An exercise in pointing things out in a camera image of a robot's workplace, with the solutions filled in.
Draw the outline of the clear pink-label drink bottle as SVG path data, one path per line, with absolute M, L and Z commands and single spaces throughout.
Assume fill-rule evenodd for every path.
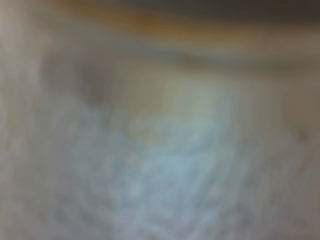
M 3 240 L 317 240 L 317 0 L 3 0 Z

